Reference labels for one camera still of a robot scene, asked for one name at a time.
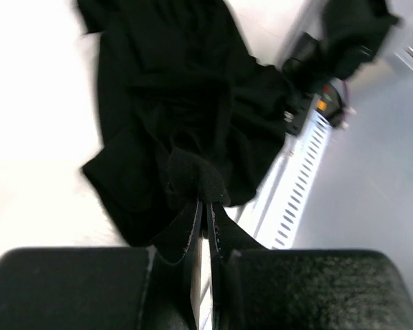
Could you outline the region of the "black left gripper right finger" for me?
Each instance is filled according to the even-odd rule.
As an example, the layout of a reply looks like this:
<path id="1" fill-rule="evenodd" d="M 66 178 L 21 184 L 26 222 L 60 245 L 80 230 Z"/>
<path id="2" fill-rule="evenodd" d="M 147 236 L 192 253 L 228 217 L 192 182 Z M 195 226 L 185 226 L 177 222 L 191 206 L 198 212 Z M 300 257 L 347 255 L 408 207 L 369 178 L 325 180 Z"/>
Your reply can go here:
<path id="1" fill-rule="evenodd" d="M 214 329 L 413 329 L 394 263 L 373 250 L 270 250 L 206 207 Z"/>

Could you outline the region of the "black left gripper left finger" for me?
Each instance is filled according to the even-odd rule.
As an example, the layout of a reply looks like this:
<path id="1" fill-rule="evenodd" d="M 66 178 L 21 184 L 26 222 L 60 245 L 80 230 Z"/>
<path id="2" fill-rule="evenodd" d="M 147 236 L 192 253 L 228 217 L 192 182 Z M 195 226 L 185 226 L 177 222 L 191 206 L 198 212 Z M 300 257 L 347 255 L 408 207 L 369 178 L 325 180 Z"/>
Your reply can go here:
<path id="1" fill-rule="evenodd" d="M 149 247 L 38 247 L 0 258 L 0 329 L 197 329 L 202 204 Z"/>

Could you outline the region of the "black tank top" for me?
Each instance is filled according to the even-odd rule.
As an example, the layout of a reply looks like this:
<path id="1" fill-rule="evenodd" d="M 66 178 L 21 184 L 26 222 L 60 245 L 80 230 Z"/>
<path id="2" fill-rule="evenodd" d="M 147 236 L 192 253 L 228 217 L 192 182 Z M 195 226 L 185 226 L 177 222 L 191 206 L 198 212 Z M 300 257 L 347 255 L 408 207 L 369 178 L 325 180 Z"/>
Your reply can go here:
<path id="1" fill-rule="evenodd" d="M 83 167 L 126 242 L 194 201 L 241 206 L 284 145 L 290 87 L 260 65 L 223 1 L 79 1 L 100 34 L 103 148 Z"/>

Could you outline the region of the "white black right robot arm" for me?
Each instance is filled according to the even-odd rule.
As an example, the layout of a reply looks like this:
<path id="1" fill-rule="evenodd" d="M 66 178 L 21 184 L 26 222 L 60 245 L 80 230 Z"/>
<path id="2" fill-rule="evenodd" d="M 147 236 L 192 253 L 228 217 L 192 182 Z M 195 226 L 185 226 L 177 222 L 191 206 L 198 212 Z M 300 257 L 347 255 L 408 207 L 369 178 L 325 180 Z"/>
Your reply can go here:
<path id="1" fill-rule="evenodd" d="M 329 77 L 346 80 L 362 64 L 372 62 L 400 22 L 386 1 L 327 1 L 321 11 L 319 51 Z"/>

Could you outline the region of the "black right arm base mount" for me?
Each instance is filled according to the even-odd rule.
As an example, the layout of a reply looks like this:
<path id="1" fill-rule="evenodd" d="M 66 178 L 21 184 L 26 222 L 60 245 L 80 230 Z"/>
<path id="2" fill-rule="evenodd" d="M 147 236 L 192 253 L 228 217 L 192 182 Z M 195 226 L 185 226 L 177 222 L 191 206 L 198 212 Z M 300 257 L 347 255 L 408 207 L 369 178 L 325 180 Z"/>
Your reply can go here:
<path id="1" fill-rule="evenodd" d="M 285 112 L 288 134 L 300 135 L 314 95 L 328 81 L 326 69 L 320 42 L 309 33 L 303 32 L 290 57 L 282 65 L 283 77 L 291 90 Z"/>

